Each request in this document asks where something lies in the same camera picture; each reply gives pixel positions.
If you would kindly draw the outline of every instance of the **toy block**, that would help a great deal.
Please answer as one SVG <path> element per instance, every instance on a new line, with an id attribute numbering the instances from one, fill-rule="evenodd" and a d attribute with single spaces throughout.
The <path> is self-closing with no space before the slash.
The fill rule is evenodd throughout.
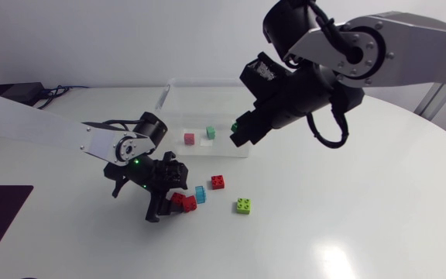
<path id="1" fill-rule="evenodd" d="M 185 195 L 182 194 L 178 194 L 178 193 L 173 193 L 173 195 L 171 196 L 171 202 L 174 203 L 175 205 L 182 205 L 182 202 L 184 201 Z"/>
<path id="2" fill-rule="evenodd" d="M 182 206 L 185 212 L 191 212 L 197 208 L 197 203 L 194 196 L 186 197 L 182 201 Z"/>
<path id="3" fill-rule="evenodd" d="M 237 124 L 237 122 L 235 122 L 235 123 L 233 123 L 233 125 L 232 125 L 232 132 L 237 132 L 237 129 L 238 129 L 238 124 Z"/>
<path id="4" fill-rule="evenodd" d="M 216 131 L 212 126 L 206 127 L 206 133 L 208 135 L 208 139 L 210 140 L 214 140 L 214 138 L 216 137 Z"/>
<path id="5" fill-rule="evenodd" d="M 204 189 L 204 187 L 197 186 L 195 188 L 195 199 L 198 204 L 206 202 L 206 189 Z"/>
<path id="6" fill-rule="evenodd" d="M 225 181 L 223 180 L 223 175 L 217 175 L 211 177 L 211 184 L 213 185 L 213 190 L 225 188 Z"/>
<path id="7" fill-rule="evenodd" d="M 195 144 L 195 135 L 193 133 L 185 133 L 184 134 L 184 142 L 186 145 L 194 145 Z"/>
<path id="8" fill-rule="evenodd" d="M 251 200 L 248 198 L 239 198 L 237 200 L 237 213 L 249 214 L 251 212 Z"/>

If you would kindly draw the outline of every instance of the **red block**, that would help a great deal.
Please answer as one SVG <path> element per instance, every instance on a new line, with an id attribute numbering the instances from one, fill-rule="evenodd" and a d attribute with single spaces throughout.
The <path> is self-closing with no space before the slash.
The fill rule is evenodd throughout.
<path id="1" fill-rule="evenodd" d="M 225 181 L 223 180 L 223 175 L 217 175 L 211 177 L 211 183 L 213 184 L 213 190 L 225 188 Z"/>
<path id="2" fill-rule="evenodd" d="M 194 196 L 184 198 L 183 204 L 185 212 L 191 212 L 197 208 L 197 202 Z"/>
<path id="3" fill-rule="evenodd" d="M 178 193 L 173 193 L 173 195 L 171 196 L 171 202 L 174 203 L 175 205 L 182 205 L 182 203 L 184 202 L 184 199 L 185 199 L 185 195 L 178 194 Z"/>
<path id="4" fill-rule="evenodd" d="M 186 133 L 184 134 L 184 142 L 186 145 L 194 145 L 195 144 L 195 135 Z"/>

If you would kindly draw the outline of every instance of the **white table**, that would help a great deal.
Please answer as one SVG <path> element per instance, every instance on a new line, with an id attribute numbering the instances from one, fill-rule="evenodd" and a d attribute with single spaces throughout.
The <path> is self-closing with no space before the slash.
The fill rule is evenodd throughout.
<path id="1" fill-rule="evenodd" d="M 49 111 L 137 119 L 159 93 L 75 90 Z M 189 194 L 216 174 L 226 189 L 157 224 L 144 221 L 147 191 L 128 183 L 111 196 L 105 162 L 0 138 L 0 184 L 35 186 L 0 242 L 0 279 L 446 278 L 446 132 L 369 97 L 347 118 L 351 136 L 339 150 L 301 119 L 247 159 L 180 157 Z M 329 108 L 316 120 L 339 137 Z M 250 215 L 235 214 L 239 197 L 252 199 Z"/>

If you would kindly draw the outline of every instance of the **lime green block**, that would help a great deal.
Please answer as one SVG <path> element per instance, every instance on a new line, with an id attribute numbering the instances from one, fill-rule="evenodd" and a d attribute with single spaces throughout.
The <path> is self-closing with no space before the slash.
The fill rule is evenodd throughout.
<path id="1" fill-rule="evenodd" d="M 238 129 L 238 124 L 237 124 L 237 122 L 235 122 L 235 123 L 233 123 L 233 125 L 232 125 L 232 132 L 237 132 L 237 129 Z"/>
<path id="2" fill-rule="evenodd" d="M 208 139 L 214 140 L 216 137 L 216 131 L 214 130 L 213 126 L 206 127 L 206 133 L 208 134 Z"/>
<path id="3" fill-rule="evenodd" d="M 251 200 L 248 198 L 239 198 L 237 200 L 237 213 L 249 214 L 251 212 Z"/>

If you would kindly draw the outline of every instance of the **clear container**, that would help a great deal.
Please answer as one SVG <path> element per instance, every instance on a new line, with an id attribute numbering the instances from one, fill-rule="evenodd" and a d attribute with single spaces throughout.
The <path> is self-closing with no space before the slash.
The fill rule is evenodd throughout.
<path id="1" fill-rule="evenodd" d="M 168 126 L 165 136 L 177 155 L 248 157 L 251 143 L 236 147 L 230 139 L 232 124 L 252 110 L 254 96 L 237 79 L 173 78 L 156 104 L 156 115 Z M 216 130 L 208 139 L 206 127 Z M 186 145 L 184 134 L 195 144 Z"/>

